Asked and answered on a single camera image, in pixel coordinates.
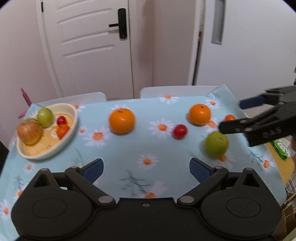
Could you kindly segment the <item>cream yellow cartoon plate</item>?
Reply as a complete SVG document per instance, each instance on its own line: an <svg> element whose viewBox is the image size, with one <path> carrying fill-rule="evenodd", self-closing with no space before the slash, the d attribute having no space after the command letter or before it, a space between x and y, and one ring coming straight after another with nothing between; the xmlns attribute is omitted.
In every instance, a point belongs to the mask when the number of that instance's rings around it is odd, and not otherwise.
<svg viewBox="0 0 296 241"><path fill-rule="evenodd" d="M75 134L78 124L78 112L74 106L68 103L57 103L47 108L52 111L55 120L51 126L43 128L43 136L35 145L27 146L17 137L16 149L22 157L28 160L44 160L54 156L67 146ZM62 139L59 139L56 130L59 127L57 118L61 115L66 118L70 129ZM31 118L37 120L37 113Z"/></svg>

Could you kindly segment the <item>green apple with stem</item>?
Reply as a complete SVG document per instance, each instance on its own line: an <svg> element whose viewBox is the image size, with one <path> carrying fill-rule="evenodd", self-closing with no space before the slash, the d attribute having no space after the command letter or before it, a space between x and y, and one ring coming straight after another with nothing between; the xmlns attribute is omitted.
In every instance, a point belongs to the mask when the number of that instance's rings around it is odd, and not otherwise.
<svg viewBox="0 0 296 241"><path fill-rule="evenodd" d="M41 108L37 114L37 121L43 128L48 128L53 124L55 117L49 108Z"/></svg>

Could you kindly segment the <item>white panel door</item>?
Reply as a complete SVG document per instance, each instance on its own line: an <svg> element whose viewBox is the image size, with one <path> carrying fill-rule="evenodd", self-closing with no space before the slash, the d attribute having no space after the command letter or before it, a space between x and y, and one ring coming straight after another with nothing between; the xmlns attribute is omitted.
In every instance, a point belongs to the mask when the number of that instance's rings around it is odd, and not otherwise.
<svg viewBox="0 0 296 241"><path fill-rule="evenodd" d="M42 48L59 97L103 92L134 97L128 1L37 1ZM126 9L127 38L119 38L118 9Z"/></svg>

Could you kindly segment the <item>large red yellow apple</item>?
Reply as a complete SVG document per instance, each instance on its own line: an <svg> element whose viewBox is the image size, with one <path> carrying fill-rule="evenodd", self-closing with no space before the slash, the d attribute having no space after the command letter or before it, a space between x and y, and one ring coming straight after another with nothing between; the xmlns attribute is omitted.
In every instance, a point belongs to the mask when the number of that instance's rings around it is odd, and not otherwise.
<svg viewBox="0 0 296 241"><path fill-rule="evenodd" d="M27 146L35 145L43 136L43 128L35 118L27 118L20 122L17 129L20 140Z"/></svg>

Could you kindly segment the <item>blue daisy tablecloth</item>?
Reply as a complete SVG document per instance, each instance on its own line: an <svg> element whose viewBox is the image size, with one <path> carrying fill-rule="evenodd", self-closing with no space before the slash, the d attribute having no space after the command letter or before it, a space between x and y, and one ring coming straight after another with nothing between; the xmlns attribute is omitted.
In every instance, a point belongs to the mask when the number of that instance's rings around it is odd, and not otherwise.
<svg viewBox="0 0 296 241"><path fill-rule="evenodd" d="M211 119L204 126L189 121L189 110L195 104L210 108ZM227 115L245 116L226 86L202 96L165 95L76 108L79 122L74 138L55 156L44 161L27 160L18 153L16 143L11 143L1 173L1 240L18 237L11 221L11 209L39 169L63 172L70 166L82 167L97 158L103 160L104 170L95 185L114 199L177 199L198 184L189 170L193 157L231 172L253 168L279 204L286 199L280 172L266 146L249 147L244 135L239 133L228 135L229 149L219 159L205 152L204 139L217 130ZM127 108L135 115L134 129L124 135L112 132L109 126L109 116L118 108ZM185 125L188 132L177 140L172 132L180 124Z"/></svg>

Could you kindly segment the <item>small tangerine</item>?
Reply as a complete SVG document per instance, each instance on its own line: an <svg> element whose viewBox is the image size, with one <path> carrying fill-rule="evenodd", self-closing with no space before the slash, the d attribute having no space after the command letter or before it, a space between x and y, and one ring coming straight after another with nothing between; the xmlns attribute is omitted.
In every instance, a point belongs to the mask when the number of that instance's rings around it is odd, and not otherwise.
<svg viewBox="0 0 296 241"><path fill-rule="evenodd" d="M236 117L231 114L227 115L224 119L224 121L234 121L234 120L236 120Z"/></svg>
<svg viewBox="0 0 296 241"><path fill-rule="evenodd" d="M62 139L66 133L69 131L70 127L66 124L61 124L57 130L56 130L56 134L57 134L57 137L59 139Z"/></svg>

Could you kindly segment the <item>yellow stool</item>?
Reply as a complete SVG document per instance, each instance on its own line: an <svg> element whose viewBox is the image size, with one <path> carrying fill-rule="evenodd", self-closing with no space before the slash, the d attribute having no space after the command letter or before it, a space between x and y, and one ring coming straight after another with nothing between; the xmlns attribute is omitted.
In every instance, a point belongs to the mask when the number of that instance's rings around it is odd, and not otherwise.
<svg viewBox="0 0 296 241"><path fill-rule="evenodd" d="M292 174L293 174L294 168L295 168L295 164L294 164L293 159L291 157L288 157L286 160L283 160L278 155L278 153L276 152L276 150L274 149L272 144L266 143L265 146L269 149L272 157L274 158L274 160L276 162L276 165L278 167L278 170L280 172L280 176L283 180L284 185L287 185L288 181L292 177Z"/></svg>

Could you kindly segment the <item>large orange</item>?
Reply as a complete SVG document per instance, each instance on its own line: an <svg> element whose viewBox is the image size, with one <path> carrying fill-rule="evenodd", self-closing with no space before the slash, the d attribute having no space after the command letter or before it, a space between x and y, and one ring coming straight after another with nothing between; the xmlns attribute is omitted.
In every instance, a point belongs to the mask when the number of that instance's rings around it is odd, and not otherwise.
<svg viewBox="0 0 296 241"><path fill-rule="evenodd" d="M211 119L211 111L204 104L195 104L189 110L189 121L198 126L204 126Z"/></svg>
<svg viewBox="0 0 296 241"><path fill-rule="evenodd" d="M110 114L109 126L114 133L127 134L135 127L135 115L127 108L118 108Z"/></svg>

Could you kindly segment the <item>red cherry tomato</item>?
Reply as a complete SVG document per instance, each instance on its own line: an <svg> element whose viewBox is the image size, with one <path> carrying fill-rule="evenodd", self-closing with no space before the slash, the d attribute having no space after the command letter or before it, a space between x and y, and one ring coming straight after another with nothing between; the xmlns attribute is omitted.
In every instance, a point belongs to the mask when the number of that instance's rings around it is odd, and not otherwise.
<svg viewBox="0 0 296 241"><path fill-rule="evenodd" d="M66 124L67 124L67 120L64 116L61 115L57 118L57 125L58 126L62 126L62 125L66 125Z"/></svg>
<svg viewBox="0 0 296 241"><path fill-rule="evenodd" d="M180 140L186 136L187 132L187 127L183 124L180 124L174 127L172 134L175 139Z"/></svg>

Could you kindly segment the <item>green wet wipes pack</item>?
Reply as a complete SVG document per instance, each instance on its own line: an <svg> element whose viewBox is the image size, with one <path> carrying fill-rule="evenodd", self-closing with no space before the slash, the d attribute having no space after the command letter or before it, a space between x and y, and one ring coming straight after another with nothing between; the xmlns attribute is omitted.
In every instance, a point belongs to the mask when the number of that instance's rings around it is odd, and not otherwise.
<svg viewBox="0 0 296 241"><path fill-rule="evenodd" d="M270 143L282 160L286 160L290 157L290 141L288 141L286 138L273 140Z"/></svg>

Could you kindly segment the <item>white wardrobe sliding door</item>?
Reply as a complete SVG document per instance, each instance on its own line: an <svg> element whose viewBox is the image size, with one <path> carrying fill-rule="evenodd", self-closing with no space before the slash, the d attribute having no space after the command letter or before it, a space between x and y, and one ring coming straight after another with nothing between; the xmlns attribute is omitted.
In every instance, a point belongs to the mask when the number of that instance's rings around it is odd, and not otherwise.
<svg viewBox="0 0 296 241"><path fill-rule="evenodd" d="M295 11L284 1L205 1L196 84L237 99L295 81Z"/></svg>

